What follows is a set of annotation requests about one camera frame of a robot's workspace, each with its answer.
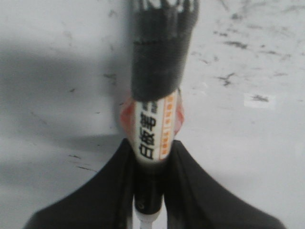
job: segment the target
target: sticker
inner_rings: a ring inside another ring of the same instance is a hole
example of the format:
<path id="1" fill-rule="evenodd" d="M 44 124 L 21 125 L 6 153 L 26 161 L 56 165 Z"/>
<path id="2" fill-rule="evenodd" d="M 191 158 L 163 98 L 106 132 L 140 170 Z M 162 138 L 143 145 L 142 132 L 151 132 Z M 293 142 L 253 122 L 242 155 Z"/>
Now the sticker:
<path id="1" fill-rule="evenodd" d="M 169 155 L 174 137 L 178 92 L 158 101 L 135 102 L 133 149 L 140 160 L 158 162 Z"/>

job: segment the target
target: black rubber cover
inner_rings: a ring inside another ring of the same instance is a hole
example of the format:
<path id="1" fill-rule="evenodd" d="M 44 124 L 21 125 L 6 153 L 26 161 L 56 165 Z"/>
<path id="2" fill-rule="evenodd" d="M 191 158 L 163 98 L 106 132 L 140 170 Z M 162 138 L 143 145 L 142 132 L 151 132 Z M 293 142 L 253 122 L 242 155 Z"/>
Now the black rubber cover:
<path id="1" fill-rule="evenodd" d="M 33 215 L 24 229 L 126 229 L 132 215 L 134 153 L 124 139 L 83 187 Z"/>
<path id="2" fill-rule="evenodd" d="M 219 185 L 180 141 L 174 142 L 168 162 L 168 229 L 285 229 Z"/>
<path id="3" fill-rule="evenodd" d="M 134 152 L 124 139 L 92 180 L 34 214 L 24 229 L 125 229 L 132 212 L 134 185 L 139 186 L 135 169 Z M 174 141 L 168 167 L 161 176 L 165 180 L 162 188 L 168 229 L 285 229 L 279 220 L 219 185 L 180 141 Z"/>
<path id="4" fill-rule="evenodd" d="M 135 0 L 132 97 L 153 101 L 181 82 L 198 0 Z M 159 2 L 160 6 L 150 2 Z"/>

